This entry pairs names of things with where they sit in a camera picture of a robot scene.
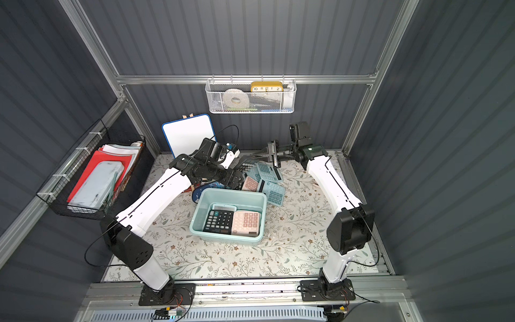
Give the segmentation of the mint green storage box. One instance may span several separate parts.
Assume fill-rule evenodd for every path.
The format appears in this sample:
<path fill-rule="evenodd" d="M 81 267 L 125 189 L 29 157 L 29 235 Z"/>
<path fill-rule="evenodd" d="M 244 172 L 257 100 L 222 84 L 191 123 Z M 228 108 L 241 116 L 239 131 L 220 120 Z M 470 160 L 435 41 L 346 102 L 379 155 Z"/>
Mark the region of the mint green storage box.
<path fill-rule="evenodd" d="M 197 203 L 190 232 L 205 241 L 258 245 L 264 237 L 267 196 L 209 188 Z"/>

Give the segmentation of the black calculator front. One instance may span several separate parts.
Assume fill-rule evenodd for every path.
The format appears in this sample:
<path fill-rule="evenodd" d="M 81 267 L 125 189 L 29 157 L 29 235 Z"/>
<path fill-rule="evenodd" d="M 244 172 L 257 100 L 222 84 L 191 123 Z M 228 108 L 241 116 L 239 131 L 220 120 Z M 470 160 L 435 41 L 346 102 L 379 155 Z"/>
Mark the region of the black calculator front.
<path fill-rule="evenodd" d="M 207 214 L 203 231 L 231 235 L 234 211 L 210 210 Z"/>

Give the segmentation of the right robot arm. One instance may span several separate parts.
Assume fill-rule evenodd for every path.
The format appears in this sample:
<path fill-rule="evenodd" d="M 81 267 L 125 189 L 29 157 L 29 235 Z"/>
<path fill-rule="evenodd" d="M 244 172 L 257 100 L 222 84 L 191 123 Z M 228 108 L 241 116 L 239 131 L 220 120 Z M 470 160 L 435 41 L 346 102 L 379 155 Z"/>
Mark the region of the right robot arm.
<path fill-rule="evenodd" d="M 356 254 L 373 238 L 375 211 L 364 205 L 335 170 L 331 156 L 307 139 L 279 148 L 315 179 L 331 207 L 326 238 L 331 247 L 316 280 L 303 280 L 297 291 L 304 302 L 352 301 L 355 293 L 347 273 Z"/>

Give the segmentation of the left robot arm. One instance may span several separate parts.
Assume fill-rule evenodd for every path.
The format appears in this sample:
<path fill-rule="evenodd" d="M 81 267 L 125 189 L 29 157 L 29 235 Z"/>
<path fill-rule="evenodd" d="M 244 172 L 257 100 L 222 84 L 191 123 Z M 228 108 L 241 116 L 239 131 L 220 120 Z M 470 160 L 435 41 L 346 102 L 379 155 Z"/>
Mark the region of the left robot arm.
<path fill-rule="evenodd" d="M 143 239 L 148 228 L 160 214 L 191 185 L 204 178 L 235 188 L 244 177 L 231 167 L 240 152 L 229 151 L 221 159 L 201 157 L 200 152 L 181 154 L 164 174 L 137 201 L 114 216 L 111 222 L 101 222 L 103 239 L 113 255 L 121 260 L 144 284 L 141 305 L 170 304 L 178 291 L 173 278 L 154 256 L 154 248 Z"/>

